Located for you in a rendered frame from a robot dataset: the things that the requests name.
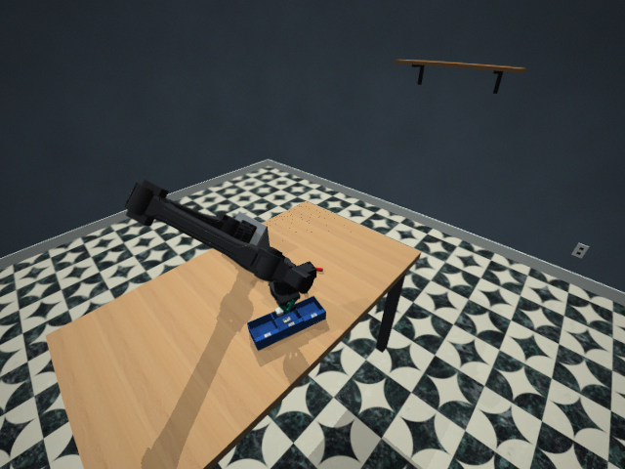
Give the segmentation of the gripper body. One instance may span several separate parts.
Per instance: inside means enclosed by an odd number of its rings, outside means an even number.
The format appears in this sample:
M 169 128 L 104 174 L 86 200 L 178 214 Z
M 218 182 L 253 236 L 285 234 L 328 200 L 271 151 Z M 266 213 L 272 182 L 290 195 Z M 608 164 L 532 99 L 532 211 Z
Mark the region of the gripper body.
M 271 294 L 279 306 L 280 304 L 281 306 L 287 305 L 287 302 L 290 302 L 294 299 L 296 301 L 301 298 L 299 292 L 288 295 L 288 287 L 285 281 L 282 283 L 280 281 L 273 280 L 273 282 L 269 282 L 269 286 Z

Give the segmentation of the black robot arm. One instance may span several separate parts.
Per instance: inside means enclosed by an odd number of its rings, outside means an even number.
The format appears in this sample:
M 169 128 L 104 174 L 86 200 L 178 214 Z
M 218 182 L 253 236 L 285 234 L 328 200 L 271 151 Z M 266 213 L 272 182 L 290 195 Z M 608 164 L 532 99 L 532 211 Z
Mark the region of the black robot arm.
M 221 212 L 208 217 L 166 198 L 168 192 L 153 182 L 137 180 L 125 202 L 126 216 L 144 226 L 151 226 L 154 220 L 163 222 L 229 256 L 259 279 L 285 281 L 288 295 L 298 291 L 305 294 L 311 289 L 316 267 L 310 261 L 296 266 L 279 250 L 250 243 L 257 229 L 253 224 L 244 220 L 240 223 Z M 253 265 L 257 253 L 260 255 Z

